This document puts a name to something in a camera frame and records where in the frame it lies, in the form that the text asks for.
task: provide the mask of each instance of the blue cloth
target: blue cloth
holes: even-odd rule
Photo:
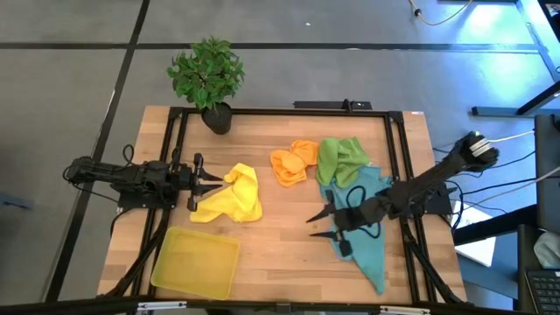
[[[332,190],[334,194],[334,205],[337,209],[345,207],[357,207],[361,203],[363,191],[354,189],[352,194],[348,196],[350,205],[347,204],[347,195],[356,186],[363,186],[366,189],[366,197],[374,197],[377,192],[391,186],[391,177],[382,178],[381,169],[378,167],[363,166],[358,169],[358,178],[348,188],[340,188],[336,185],[336,179],[333,178],[330,185],[320,185],[321,195],[326,198],[326,191]],[[351,232],[342,232],[344,237],[350,242],[353,253],[347,257],[343,257],[340,253],[339,244],[331,241],[332,248],[336,252],[339,259],[344,261],[355,260],[369,281],[371,281],[378,294],[382,294],[385,289],[385,229],[382,224],[374,224],[371,227],[363,227],[372,235],[377,235],[377,228],[380,227],[381,232],[377,239],[373,239],[364,231],[354,230]]]

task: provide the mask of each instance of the wooden table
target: wooden table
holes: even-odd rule
[[[136,140],[136,163],[157,160],[165,133],[168,107],[149,106]],[[406,112],[405,129],[414,173],[434,165],[424,114]],[[393,126],[395,139],[398,131]],[[390,176],[390,160],[383,120],[371,117],[234,115],[232,129],[225,136],[215,135],[199,115],[189,115],[181,161],[192,164],[196,152],[203,154],[205,169],[223,176],[238,162],[256,169],[263,216],[259,221],[234,223],[226,215],[207,223],[189,221],[184,192],[171,213],[170,227],[181,227],[240,241],[241,253],[229,300],[292,301],[344,304],[411,303],[405,268],[403,243],[398,220],[385,225],[385,292],[378,295],[354,262],[337,259],[330,242],[308,236],[326,231],[329,220],[306,224],[320,211],[323,202],[315,180],[315,167],[307,169],[308,180],[292,188],[277,183],[270,167],[270,153],[288,149],[297,139],[320,142],[325,137],[358,137],[373,165],[383,176]],[[396,154],[401,178],[405,179],[401,148]],[[145,210],[124,215],[115,225],[109,244],[99,293],[109,291],[137,258]],[[430,260],[440,276],[460,298],[466,299],[449,226],[437,216],[423,217]],[[147,291],[152,262],[146,263],[142,293]],[[426,299],[422,268],[416,262],[421,299]],[[157,289],[159,298],[201,297]]]

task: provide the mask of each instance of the concrete floor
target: concrete floor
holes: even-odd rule
[[[430,20],[462,3],[416,0]],[[523,0],[556,65],[557,42],[535,0]],[[140,0],[4,0],[0,42],[128,42]],[[233,42],[356,42],[532,44],[512,4],[475,3],[447,24],[415,20],[406,0],[160,0],[152,1],[140,42],[191,42],[210,34]],[[136,51],[104,160],[121,163],[136,140],[144,106],[185,105],[171,90],[165,68],[176,51]],[[246,83],[236,107],[289,108],[298,100],[371,101],[376,109],[424,111],[434,146],[468,130],[490,138],[533,128],[530,119],[478,118],[472,106],[518,107],[553,83],[534,53],[239,50]],[[32,210],[0,211],[0,304],[38,302],[76,191],[60,174],[88,155],[105,115],[124,50],[0,50],[0,192],[35,203]],[[504,163],[534,149],[531,136],[498,144]],[[457,177],[465,191],[534,177],[529,158],[480,179]],[[113,194],[106,185],[100,193]],[[483,192],[469,200],[495,193]],[[512,211],[534,203],[535,188],[486,203]],[[91,298],[109,243],[115,205],[90,200],[61,298]],[[515,272],[515,238],[498,239],[494,265]],[[468,284],[477,305],[511,308],[510,301]]]

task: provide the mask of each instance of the potted plant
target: potted plant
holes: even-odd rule
[[[231,108],[226,96],[235,96],[245,76],[243,63],[230,49],[230,43],[210,37],[191,45],[194,54],[181,52],[171,59],[167,74],[173,79],[177,97],[185,96],[202,114],[213,132],[223,135],[231,127]]]

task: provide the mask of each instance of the yellow plastic bin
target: yellow plastic bin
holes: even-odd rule
[[[170,227],[150,281],[161,288],[226,299],[238,257],[236,239]]]

